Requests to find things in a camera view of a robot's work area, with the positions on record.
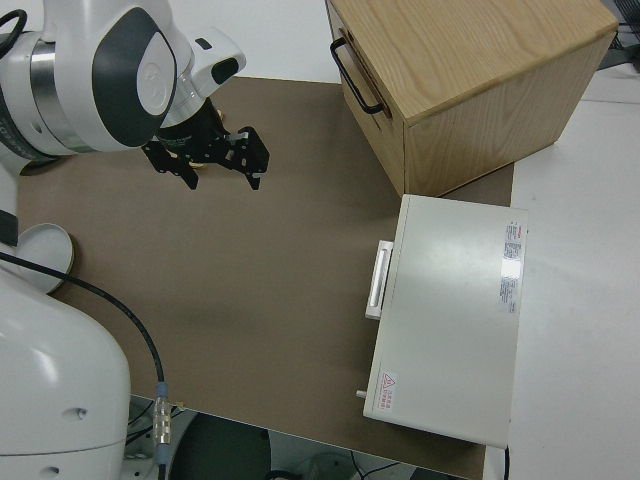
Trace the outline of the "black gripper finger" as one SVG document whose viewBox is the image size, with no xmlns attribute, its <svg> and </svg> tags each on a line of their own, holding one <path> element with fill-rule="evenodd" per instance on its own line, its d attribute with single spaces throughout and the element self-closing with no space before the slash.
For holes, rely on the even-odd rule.
<svg viewBox="0 0 640 480">
<path fill-rule="evenodd" d="M 241 167 L 253 190 L 260 187 L 261 178 L 266 174 L 270 154 L 257 131 L 250 126 L 242 128 L 240 141 Z"/>
<path fill-rule="evenodd" d="M 157 141 L 148 142 L 142 147 L 142 151 L 158 173 L 170 173 L 181 178 L 191 190 L 197 188 L 198 175 L 187 160 L 173 157 Z"/>
</svg>

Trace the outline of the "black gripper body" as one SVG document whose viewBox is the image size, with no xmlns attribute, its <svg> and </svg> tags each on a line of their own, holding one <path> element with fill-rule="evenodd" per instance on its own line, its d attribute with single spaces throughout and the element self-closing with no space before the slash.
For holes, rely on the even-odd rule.
<svg viewBox="0 0 640 480">
<path fill-rule="evenodd" d="M 244 170 L 245 134 L 175 133 L 164 131 L 164 147 L 181 165 L 215 163 L 230 170 Z"/>
</svg>

